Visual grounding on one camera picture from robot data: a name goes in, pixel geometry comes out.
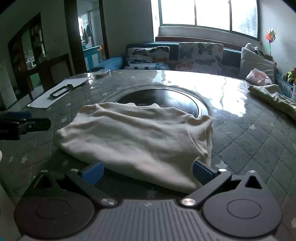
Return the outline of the butterfly pillow lying low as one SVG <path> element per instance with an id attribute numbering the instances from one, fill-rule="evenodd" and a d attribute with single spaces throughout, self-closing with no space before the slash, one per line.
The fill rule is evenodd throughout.
<path id="1" fill-rule="evenodd" d="M 129 70 L 169 70 L 170 47 L 128 48 L 125 69 Z"/>

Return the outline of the black rectangular frame tool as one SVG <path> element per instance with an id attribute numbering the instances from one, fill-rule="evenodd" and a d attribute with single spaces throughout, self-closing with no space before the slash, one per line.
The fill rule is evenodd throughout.
<path id="1" fill-rule="evenodd" d="M 64 86 L 60 87 L 59 89 L 50 93 L 49 99 L 58 99 L 59 97 L 63 96 L 64 94 L 67 94 L 68 92 L 76 89 L 77 87 L 78 86 L 73 86 L 72 84 L 64 85 Z"/>

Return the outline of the cream white sweater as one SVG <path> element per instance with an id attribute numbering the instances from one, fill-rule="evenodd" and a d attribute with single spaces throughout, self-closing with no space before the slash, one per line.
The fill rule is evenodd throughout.
<path id="1" fill-rule="evenodd" d="M 53 141 L 80 161 L 100 160 L 113 172 L 190 193 L 201 186 L 194 162 L 211 164 L 212 123 L 174 107 L 105 102 L 82 107 Z"/>

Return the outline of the teal white cabinet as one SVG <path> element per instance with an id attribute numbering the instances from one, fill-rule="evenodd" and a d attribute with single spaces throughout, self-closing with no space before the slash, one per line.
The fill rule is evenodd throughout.
<path id="1" fill-rule="evenodd" d="M 86 69 L 89 70 L 101 62 L 102 46 L 94 46 L 83 50 Z"/>

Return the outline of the white refrigerator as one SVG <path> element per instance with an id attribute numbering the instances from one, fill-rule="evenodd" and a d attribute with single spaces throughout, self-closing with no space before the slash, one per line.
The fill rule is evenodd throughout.
<path id="1" fill-rule="evenodd" d="M 5 109 L 10 108 L 16 101 L 16 95 L 14 93 L 11 81 L 8 75 L 5 62 L 1 62 L 0 70 L 1 78 L 1 100 L 3 101 Z"/>

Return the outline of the green quilted star tablecloth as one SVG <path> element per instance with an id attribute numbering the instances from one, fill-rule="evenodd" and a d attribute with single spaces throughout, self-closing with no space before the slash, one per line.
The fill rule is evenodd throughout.
<path id="1" fill-rule="evenodd" d="M 76 161 L 53 145 L 54 133 L 78 110 L 146 88 L 182 90 L 204 101 L 213 116 L 211 166 L 237 175 L 255 170 L 282 207 L 276 237 L 295 240 L 295 121 L 248 91 L 249 83 L 219 75 L 156 70 L 116 70 L 89 79 L 49 108 L 31 108 L 36 118 L 49 118 L 51 128 L 28 133 L 18 141 L 1 141 L 1 185 L 14 203 L 43 167 L 63 170 Z"/>

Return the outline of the pink folded garment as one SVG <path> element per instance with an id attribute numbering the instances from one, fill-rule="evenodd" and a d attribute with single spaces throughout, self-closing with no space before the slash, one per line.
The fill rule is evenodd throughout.
<path id="1" fill-rule="evenodd" d="M 254 68 L 247 75 L 246 80 L 256 86 L 272 85 L 270 77 L 263 71 Z"/>

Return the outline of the dark wooden side table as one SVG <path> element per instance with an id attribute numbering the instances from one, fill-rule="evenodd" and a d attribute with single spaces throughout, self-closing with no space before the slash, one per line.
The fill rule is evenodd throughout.
<path id="1" fill-rule="evenodd" d="M 37 66 L 37 70 L 44 91 L 48 91 L 74 75 L 68 53 L 43 61 Z"/>

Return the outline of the grey plain cushion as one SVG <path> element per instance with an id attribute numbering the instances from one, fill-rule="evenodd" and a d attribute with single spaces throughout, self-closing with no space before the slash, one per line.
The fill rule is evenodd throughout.
<path id="1" fill-rule="evenodd" d="M 241 59 L 238 77 L 245 79 L 254 68 L 264 72 L 274 83 L 275 64 L 267 60 L 260 53 L 260 48 L 253 47 L 251 43 L 247 43 L 241 49 Z"/>

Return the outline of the small clear card box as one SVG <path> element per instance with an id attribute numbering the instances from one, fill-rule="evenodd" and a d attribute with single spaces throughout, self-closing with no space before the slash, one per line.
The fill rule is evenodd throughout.
<path id="1" fill-rule="evenodd" d="M 94 78 L 104 78 L 104 77 L 107 77 L 109 76 L 111 73 L 110 73 L 110 70 L 109 69 L 101 69 L 97 72 L 94 72 L 93 73 L 93 77 Z"/>

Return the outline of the teal sofa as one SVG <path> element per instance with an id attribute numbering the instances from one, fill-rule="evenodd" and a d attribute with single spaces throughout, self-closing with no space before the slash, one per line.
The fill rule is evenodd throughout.
<path id="1" fill-rule="evenodd" d="M 156 46 L 168 46 L 170 47 L 169 67 L 171 70 L 175 70 L 178 61 L 178 42 L 151 42 L 142 44 L 128 44 L 126 49 L 129 48 L 151 48 Z M 89 69 L 90 72 L 96 72 L 101 69 L 118 70 L 123 69 L 126 64 L 126 55 L 112 57 L 106 61 L 103 61 Z M 222 75 L 238 78 L 239 68 L 241 62 L 241 51 L 233 50 L 230 48 L 224 48 L 222 57 Z M 275 72 L 274 81 L 280 88 L 283 94 L 287 97 L 292 96 L 293 86 L 287 81 L 283 80 L 282 76 Z"/>

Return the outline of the colourful pinwheel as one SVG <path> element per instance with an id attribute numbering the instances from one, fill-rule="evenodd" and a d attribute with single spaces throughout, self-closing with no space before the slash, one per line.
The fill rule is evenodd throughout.
<path id="1" fill-rule="evenodd" d="M 269 44 L 269 54 L 271 55 L 271 44 L 276 40 L 276 33 L 275 33 L 274 29 L 269 29 L 268 31 L 266 31 L 265 38 L 268 41 L 268 44 Z"/>

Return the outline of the round black induction cooktop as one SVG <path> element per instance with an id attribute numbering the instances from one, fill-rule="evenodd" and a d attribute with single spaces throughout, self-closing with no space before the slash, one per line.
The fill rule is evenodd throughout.
<path id="1" fill-rule="evenodd" d="M 182 90 L 154 87 L 127 93 L 116 99 L 117 103 L 133 103 L 136 106 L 157 104 L 161 108 L 177 108 L 198 118 L 211 115 L 208 106 L 198 97 Z"/>

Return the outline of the plush toy bear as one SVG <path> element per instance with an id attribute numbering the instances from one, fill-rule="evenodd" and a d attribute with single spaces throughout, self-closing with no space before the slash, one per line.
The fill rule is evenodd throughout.
<path id="1" fill-rule="evenodd" d="M 295 79 L 296 79 L 296 68 L 293 67 L 290 72 L 287 72 L 285 75 L 285 78 L 289 84 L 293 85 L 295 83 Z"/>

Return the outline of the butterfly pillow near window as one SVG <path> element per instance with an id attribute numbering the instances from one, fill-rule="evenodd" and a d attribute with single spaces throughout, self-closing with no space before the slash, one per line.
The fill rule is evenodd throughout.
<path id="1" fill-rule="evenodd" d="M 179 43 L 178 50 L 177 71 L 221 74 L 223 44 L 184 42 Z"/>

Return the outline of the white paper sheet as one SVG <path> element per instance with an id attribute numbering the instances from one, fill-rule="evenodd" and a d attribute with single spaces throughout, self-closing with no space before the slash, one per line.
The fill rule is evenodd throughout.
<path id="1" fill-rule="evenodd" d="M 80 86 L 88 80 L 87 77 L 83 78 L 74 78 L 74 79 L 65 79 L 60 82 L 58 85 L 48 90 L 40 97 L 35 99 L 33 102 L 28 104 L 30 108 L 48 108 L 54 102 L 59 100 L 61 97 L 65 96 L 68 92 L 73 90 L 75 87 Z"/>

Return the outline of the clear plastic storage box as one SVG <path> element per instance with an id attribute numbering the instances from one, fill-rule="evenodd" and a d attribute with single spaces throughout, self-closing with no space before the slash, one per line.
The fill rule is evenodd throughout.
<path id="1" fill-rule="evenodd" d="M 294 102 L 296 102 L 296 84 L 293 84 L 293 88 L 292 88 L 292 100 Z"/>

